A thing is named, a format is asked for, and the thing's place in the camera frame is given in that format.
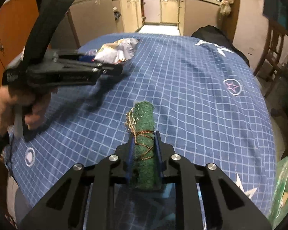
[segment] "drawer handle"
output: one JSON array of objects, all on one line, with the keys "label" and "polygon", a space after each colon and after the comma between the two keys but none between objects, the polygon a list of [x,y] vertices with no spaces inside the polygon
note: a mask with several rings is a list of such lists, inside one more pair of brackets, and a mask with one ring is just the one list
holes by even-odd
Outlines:
[{"label": "drawer handle", "polygon": [[0,40],[0,51],[2,52],[3,57],[5,57],[4,46],[2,45],[1,40]]}]

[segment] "bed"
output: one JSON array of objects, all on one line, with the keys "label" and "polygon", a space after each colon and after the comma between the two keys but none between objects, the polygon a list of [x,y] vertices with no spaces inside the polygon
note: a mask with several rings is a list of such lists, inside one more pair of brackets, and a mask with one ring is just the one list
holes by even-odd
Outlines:
[{"label": "bed", "polygon": [[[243,59],[194,37],[160,34],[105,35],[80,51],[122,38],[139,39],[123,75],[101,77],[96,86],[59,88],[34,138],[14,139],[5,149],[7,166],[29,204],[73,164],[95,164],[126,143],[126,112],[135,101],[147,100],[164,142],[193,163],[216,163],[267,215],[275,145],[265,101]],[[117,187],[118,229],[174,229],[174,190],[174,185],[162,193]]]}]

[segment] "metal bolt head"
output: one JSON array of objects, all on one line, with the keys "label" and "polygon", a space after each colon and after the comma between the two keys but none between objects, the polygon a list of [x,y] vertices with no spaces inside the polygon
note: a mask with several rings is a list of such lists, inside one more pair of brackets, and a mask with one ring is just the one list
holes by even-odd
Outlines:
[{"label": "metal bolt head", "polygon": [[208,165],[207,165],[207,167],[208,167],[208,169],[210,169],[210,170],[216,170],[217,169],[217,166],[214,164],[214,163],[209,163]]},{"label": "metal bolt head", "polygon": [[109,156],[109,160],[110,160],[111,162],[115,162],[115,161],[118,160],[118,156],[117,156],[117,155],[111,155],[111,156]]},{"label": "metal bolt head", "polygon": [[171,156],[171,158],[174,160],[174,161],[179,161],[181,159],[181,156],[178,155],[178,154],[174,154]]},{"label": "metal bolt head", "polygon": [[79,171],[83,168],[83,165],[80,164],[80,163],[77,163],[73,166],[73,169],[76,170],[76,171]]}]

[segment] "green rolled mat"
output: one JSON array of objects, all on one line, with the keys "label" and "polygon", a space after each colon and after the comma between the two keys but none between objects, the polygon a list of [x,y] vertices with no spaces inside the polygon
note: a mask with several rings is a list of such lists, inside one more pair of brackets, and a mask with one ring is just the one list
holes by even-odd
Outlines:
[{"label": "green rolled mat", "polygon": [[126,124],[135,136],[134,163],[130,186],[140,190],[156,190],[161,187],[154,158],[154,107],[143,101],[127,113]]}]

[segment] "twine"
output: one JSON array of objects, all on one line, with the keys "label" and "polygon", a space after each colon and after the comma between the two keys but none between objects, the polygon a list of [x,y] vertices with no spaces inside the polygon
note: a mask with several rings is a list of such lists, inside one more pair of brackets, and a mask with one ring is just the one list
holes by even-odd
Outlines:
[{"label": "twine", "polygon": [[135,118],[133,117],[133,110],[134,110],[134,107],[131,108],[131,110],[126,114],[127,115],[126,125],[128,129],[130,130],[130,132],[134,135],[134,144],[141,145],[147,148],[147,151],[143,153],[142,155],[140,155],[139,157],[137,157],[136,160],[148,160],[148,159],[151,159],[153,156],[149,156],[149,157],[144,157],[144,156],[153,149],[154,144],[151,147],[149,147],[146,144],[137,143],[137,136],[143,136],[143,137],[147,137],[153,140],[154,139],[153,137],[148,136],[146,134],[147,133],[153,134],[154,132],[153,131],[135,131],[135,125],[137,122],[135,121]]}]

